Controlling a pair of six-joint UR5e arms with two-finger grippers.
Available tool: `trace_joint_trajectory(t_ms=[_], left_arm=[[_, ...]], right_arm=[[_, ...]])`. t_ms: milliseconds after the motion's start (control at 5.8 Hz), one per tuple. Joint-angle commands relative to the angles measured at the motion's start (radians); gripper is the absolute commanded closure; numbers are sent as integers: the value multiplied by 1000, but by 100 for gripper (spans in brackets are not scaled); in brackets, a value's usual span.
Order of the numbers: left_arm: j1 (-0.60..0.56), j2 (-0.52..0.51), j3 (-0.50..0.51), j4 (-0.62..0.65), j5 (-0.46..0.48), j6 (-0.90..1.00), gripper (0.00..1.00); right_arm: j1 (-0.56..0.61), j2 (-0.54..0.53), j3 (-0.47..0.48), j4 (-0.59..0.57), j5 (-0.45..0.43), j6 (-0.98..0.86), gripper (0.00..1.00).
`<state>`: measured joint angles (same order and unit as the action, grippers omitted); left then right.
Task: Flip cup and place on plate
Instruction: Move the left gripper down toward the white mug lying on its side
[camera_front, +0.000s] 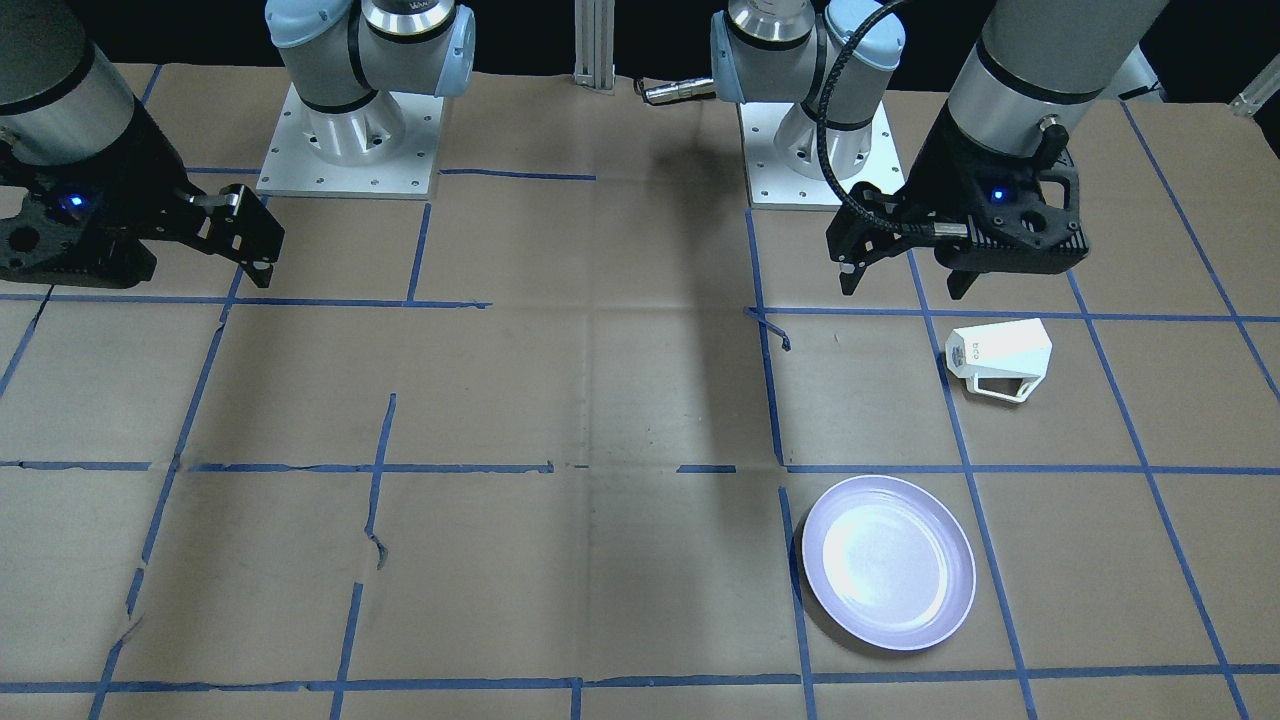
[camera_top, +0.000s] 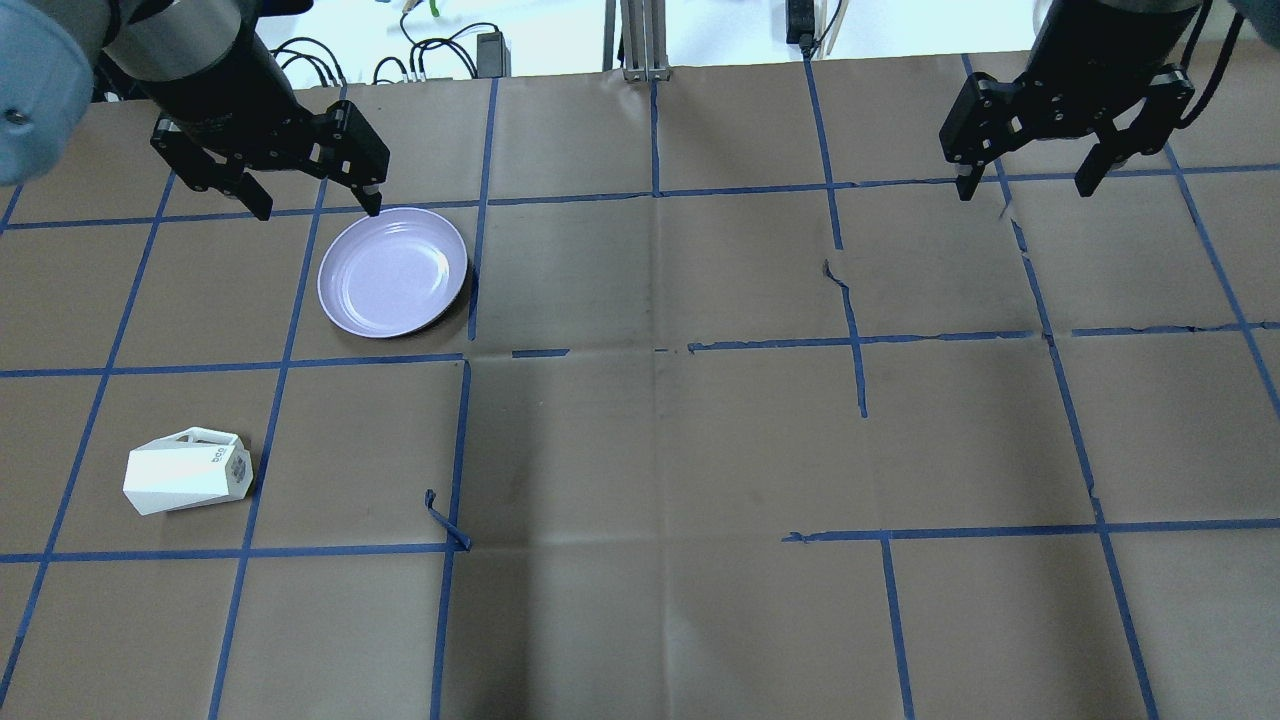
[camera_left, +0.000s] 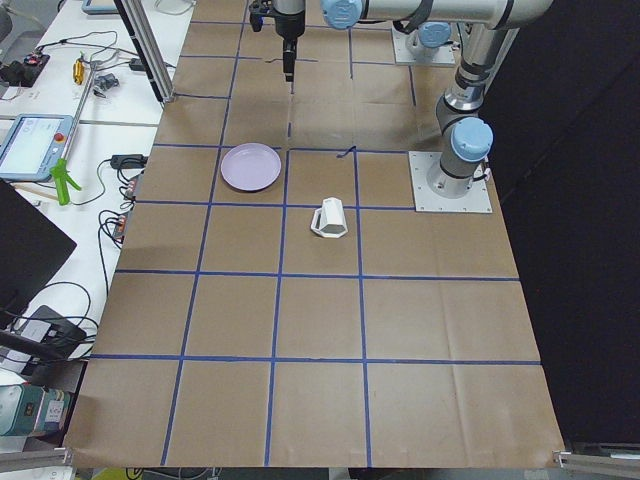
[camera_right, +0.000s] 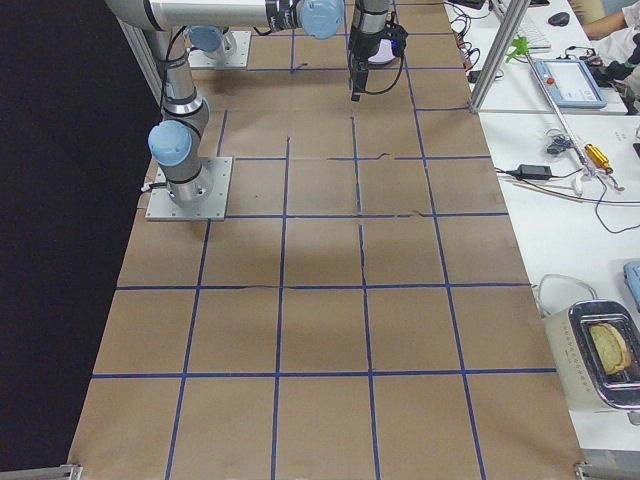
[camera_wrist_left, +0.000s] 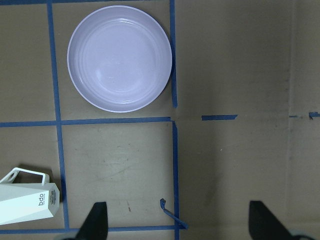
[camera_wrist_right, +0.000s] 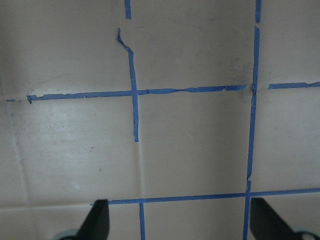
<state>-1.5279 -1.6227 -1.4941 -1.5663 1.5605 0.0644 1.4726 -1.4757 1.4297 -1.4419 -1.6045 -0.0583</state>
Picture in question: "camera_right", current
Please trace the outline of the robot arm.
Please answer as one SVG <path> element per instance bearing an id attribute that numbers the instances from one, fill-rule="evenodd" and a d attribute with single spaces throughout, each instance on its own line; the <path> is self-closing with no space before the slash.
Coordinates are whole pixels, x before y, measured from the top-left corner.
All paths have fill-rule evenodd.
<path id="1" fill-rule="evenodd" d="M 397 79 L 395 79 L 389 87 L 380 91 L 366 89 L 369 58 L 378 53 L 382 41 L 388 42 L 389 46 L 392 46 L 394 25 L 387 21 L 389 6 L 389 1 L 363 0 L 355 2 L 348 43 L 348 66 L 353 102 L 358 102 L 363 94 L 385 94 L 392 90 L 397 83 Z"/>
<path id="2" fill-rule="evenodd" d="M 210 195 L 213 176 L 198 157 L 210 108 L 193 83 L 184 33 L 190 27 L 302 28 L 324 40 L 342 23 L 342 1 L 108 1 L 124 23 L 143 31 L 161 80 L 162 121 L 148 144 L 166 179 L 167 196 L 179 207 Z"/>

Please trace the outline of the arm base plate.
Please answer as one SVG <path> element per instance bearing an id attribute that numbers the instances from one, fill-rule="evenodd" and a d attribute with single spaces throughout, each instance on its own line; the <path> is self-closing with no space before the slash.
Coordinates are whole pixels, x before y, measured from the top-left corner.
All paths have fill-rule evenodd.
<path id="1" fill-rule="evenodd" d="M 192 48 L 189 65 L 193 70 L 243 70 L 247 68 L 251 43 L 250 31 L 228 31 L 218 50 L 206 52 Z"/>
<path id="2" fill-rule="evenodd" d="M 149 191 L 145 217 L 151 221 L 224 221 L 232 178 L 232 157 L 200 157 L 201 171 L 185 184 L 168 182 L 160 167 L 161 186 Z"/>

